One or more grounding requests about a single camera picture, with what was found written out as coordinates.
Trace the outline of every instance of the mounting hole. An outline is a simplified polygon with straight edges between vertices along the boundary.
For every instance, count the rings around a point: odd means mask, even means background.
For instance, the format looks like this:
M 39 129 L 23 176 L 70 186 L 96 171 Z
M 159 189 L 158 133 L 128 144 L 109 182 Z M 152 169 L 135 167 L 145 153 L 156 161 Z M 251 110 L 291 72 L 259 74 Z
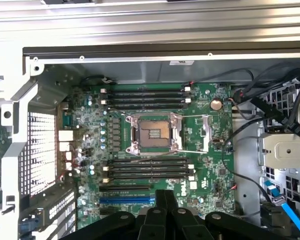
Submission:
M 6 119 L 9 119 L 9 118 L 11 117 L 11 112 L 6 111 L 6 112 L 4 112 L 3 116 L 4 116 Z

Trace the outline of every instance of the blue pcie slot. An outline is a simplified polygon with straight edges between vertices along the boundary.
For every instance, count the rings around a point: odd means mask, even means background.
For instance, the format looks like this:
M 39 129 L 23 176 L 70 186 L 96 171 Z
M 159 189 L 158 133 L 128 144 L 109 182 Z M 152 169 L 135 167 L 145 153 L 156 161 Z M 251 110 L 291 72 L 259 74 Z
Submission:
M 155 199 L 150 196 L 110 196 L 100 197 L 100 204 L 151 204 Z

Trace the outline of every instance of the cpu socket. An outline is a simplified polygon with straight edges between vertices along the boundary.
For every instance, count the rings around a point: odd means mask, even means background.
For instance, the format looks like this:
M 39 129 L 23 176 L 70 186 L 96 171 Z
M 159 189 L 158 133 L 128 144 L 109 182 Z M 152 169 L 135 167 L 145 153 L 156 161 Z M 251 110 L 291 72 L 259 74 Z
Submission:
M 136 113 L 125 120 L 131 124 L 131 146 L 125 151 L 133 155 L 161 155 L 182 150 L 182 116 L 173 112 Z

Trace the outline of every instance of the screw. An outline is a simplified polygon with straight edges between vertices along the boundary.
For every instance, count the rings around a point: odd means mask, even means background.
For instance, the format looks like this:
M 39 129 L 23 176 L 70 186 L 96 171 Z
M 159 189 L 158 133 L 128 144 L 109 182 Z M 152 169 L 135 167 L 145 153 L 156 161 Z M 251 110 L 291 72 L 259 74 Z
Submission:
M 212 214 L 212 218 L 216 220 L 220 220 L 221 216 L 219 214 Z
M 183 208 L 178 209 L 179 214 L 185 214 L 187 211 Z

